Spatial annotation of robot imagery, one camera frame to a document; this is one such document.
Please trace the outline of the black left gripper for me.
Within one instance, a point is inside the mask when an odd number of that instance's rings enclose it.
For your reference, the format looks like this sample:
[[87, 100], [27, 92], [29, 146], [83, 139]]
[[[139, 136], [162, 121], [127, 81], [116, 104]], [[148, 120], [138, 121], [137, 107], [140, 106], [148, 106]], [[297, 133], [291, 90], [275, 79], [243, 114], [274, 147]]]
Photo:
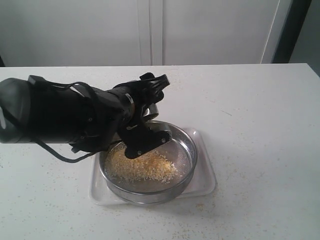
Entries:
[[164, 88], [170, 85], [166, 74], [155, 77], [151, 72], [140, 80], [120, 83], [112, 88], [116, 97], [112, 131], [125, 144], [125, 156], [136, 159], [172, 140], [172, 132], [166, 122], [146, 122], [143, 115], [151, 104], [164, 98]]

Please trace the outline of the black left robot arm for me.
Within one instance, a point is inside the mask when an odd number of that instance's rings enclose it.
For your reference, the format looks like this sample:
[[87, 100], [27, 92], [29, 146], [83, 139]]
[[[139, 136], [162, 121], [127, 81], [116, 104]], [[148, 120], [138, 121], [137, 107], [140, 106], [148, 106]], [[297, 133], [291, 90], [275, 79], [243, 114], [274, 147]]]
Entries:
[[119, 137], [130, 149], [147, 152], [170, 141], [169, 130], [146, 124], [148, 107], [164, 98], [166, 75], [146, 73], [139, 80], [101, 90], [84, 82], [51, 82], [31, 75], [0, 83], [0, 108], [4, 144], [69, 144], [88, 153], [107, 149]]

